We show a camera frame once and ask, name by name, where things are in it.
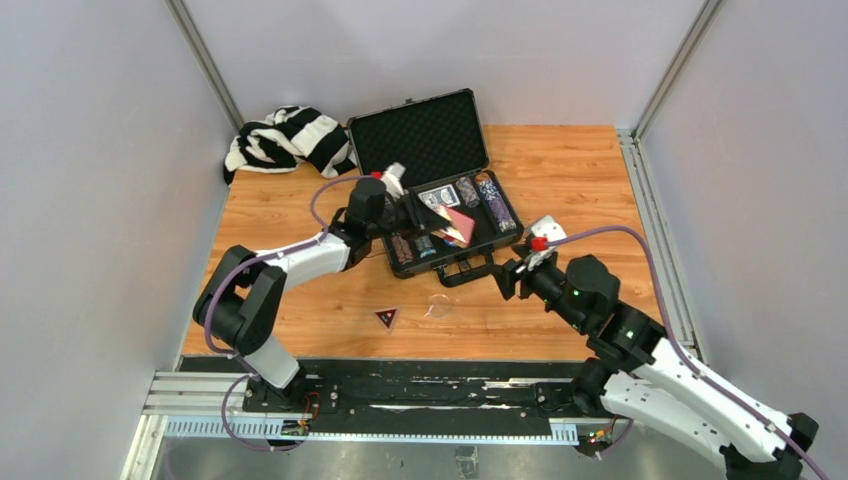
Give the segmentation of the blue playing card box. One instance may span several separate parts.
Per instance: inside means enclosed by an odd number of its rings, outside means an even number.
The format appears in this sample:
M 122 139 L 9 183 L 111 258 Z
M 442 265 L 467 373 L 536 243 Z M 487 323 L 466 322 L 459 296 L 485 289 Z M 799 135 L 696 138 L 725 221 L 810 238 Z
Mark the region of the blue playing card box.
M 455 207 L 461 204 L 461 199 L 451 184 L 438 186 L 418 194 L 419 199 L 431 209 L 439 206 Z

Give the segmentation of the red playing card box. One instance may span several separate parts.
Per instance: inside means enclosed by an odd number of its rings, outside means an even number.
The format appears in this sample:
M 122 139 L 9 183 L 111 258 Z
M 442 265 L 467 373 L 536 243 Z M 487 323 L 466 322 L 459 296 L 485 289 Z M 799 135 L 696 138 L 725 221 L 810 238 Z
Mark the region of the red playing card box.
M 447 225 L 432 231 L 432 235 L 459 248 L 467 248 L 471 244 L 476 225 L 473 217 L 445 205 L 438 205 L 435 213 L 446 220 Z

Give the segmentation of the black poker set case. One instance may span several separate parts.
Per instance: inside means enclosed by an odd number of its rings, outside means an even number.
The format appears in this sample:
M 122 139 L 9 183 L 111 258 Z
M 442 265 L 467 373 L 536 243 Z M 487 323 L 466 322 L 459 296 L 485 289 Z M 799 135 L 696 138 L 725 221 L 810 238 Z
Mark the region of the black poker set case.
M 400 279 L 433 271 L 445 287 L 487 276 L 493 254 L 520 240 L 524 225 L 489 168 L 474 92 L 465 88 L 352 117 L 347 122 L 361 172 L 394 162 L 401 183 L 427 211 L 438 204 L 472 218 L 466 246 L 431 233 L 414 240 L 385 240 L 389 265 Z

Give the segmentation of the clear acrylic dealer button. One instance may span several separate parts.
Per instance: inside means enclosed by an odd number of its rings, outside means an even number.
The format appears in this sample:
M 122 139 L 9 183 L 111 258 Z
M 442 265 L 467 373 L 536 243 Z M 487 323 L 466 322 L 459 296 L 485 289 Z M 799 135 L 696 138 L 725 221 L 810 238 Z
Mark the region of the clear acrylic dealer button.
M 434 294 L 428 298 L 428 305 L 424 314 L 427 318 L 444 318 L 453 310 L 453 301 L 445 294 Z

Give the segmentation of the triangular all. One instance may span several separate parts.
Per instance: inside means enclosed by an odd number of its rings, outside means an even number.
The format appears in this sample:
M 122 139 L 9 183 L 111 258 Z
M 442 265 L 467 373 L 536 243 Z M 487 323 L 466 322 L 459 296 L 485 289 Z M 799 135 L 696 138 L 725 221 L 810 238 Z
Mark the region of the triangular all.
M 391 334 L 398 323 L 401 308 L 398 306 L 381 308 L 372 312 L 379 324 L 388 334 Z

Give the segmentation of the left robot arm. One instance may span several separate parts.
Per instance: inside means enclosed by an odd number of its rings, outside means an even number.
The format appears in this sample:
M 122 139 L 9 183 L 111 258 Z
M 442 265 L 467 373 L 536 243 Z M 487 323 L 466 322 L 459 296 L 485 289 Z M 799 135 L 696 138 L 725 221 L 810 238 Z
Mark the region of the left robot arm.
M 314 236 L 265 251 L 242 245 L 226 250 L 191 313 L 209 349 L 237 359 L 253 379 L 268 385 L 268 400 L 283 413 L 298 411 L 307 390 L 298 360 L 273 334 L 283 295 L 353 268 L 376 239 L 415 238 L 450 224 L 417 194 L 398 190 L 389 175 L 352 181 L 346 206 Z

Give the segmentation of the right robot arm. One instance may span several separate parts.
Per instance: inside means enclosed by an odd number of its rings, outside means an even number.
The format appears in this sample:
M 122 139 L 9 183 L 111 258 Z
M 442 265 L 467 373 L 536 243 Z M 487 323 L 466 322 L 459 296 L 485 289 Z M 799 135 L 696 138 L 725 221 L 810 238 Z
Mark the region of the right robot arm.
M 596 257 L 519 261 L 493 269 L 505 299 L 536 296 L 593 351 L 574 381 L 582 415 L 602 411 L 642 423 L 687 446 L 728 479 L 798 479 L 818 432 L 803 413 L 785 414 L 744 394 L 671 340 L 666 328 L 621 301 L 619 279 Z

